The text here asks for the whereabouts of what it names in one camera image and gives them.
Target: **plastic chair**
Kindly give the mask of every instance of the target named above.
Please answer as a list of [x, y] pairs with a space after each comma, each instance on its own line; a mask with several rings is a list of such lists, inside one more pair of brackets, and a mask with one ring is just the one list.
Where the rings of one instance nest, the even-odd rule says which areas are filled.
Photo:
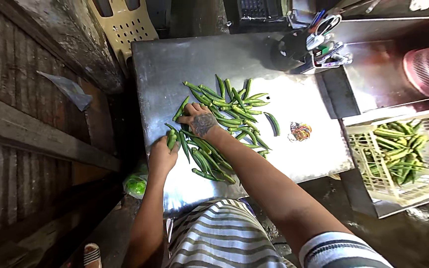
[[148, 16], [145, 0], [140, 0], [140, 7], [129, 10], [125, 0], [110, 0], [113, 15], [102, 17], [93, 0], [87, 0], [113, 51], [122, 67], [123, 73], [128, 77], [127, 59], [132, 56], [130, 43], [133, 41], [155, 40], [158, 34]]

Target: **tattoo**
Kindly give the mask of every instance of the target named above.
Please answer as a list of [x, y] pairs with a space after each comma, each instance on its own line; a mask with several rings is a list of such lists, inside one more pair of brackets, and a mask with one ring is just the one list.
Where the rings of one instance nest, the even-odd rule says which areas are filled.
[[195, 115], [192, 122], [194, 132], [200, 137], [205, 136], [206, 133], [208, 133], [208, 130], [217, 124], [218, 122], [212, 113], [202, 113]]

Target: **striped shirt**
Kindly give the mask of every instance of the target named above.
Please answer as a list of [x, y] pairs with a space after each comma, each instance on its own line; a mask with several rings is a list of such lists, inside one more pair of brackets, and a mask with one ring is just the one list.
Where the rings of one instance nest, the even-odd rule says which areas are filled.
[[[169, 252], [167, 268], [292, 267], [246, 204], [231, 199], [203, 203], [176, 219]], [[299, 259], [304, 268], [392, 267], [357, 236], [339, 232], [307, 241]]]

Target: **green plastic bag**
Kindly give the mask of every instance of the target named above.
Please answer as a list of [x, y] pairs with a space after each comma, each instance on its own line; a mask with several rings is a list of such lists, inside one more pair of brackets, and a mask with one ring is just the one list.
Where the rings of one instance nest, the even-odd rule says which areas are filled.
[[147, 177], [147, 165], [142, 164], [123, 181], [123, 190], [134, 198], [142, 199], [147, 187]]

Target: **white plastic crate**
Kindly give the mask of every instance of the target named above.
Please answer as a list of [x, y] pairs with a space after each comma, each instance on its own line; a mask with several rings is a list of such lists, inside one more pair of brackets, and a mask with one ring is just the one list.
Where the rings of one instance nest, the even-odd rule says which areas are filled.
[[[418, 133], [429, 137], [429, 110], [347, 127], [354, 159], [358, 163], [364, 184], [371, 198], [388, 200], [400, 205], [415, 204], [429, 198], [429, 141], [420, 152], [428, 167], [417, 174], [414, 183], [407, 183], [400, 187], [393, 182], [373, 133], [378, 125], [393, 121], [407, 123], [413, 119], [416, 119], [415, 123], [422, 119]], [[367, 161], [366, 156], [369, 154], [373, 156], [373, 162]], [[374, 175], [369, 164], [375, 164], [379, 174]]]

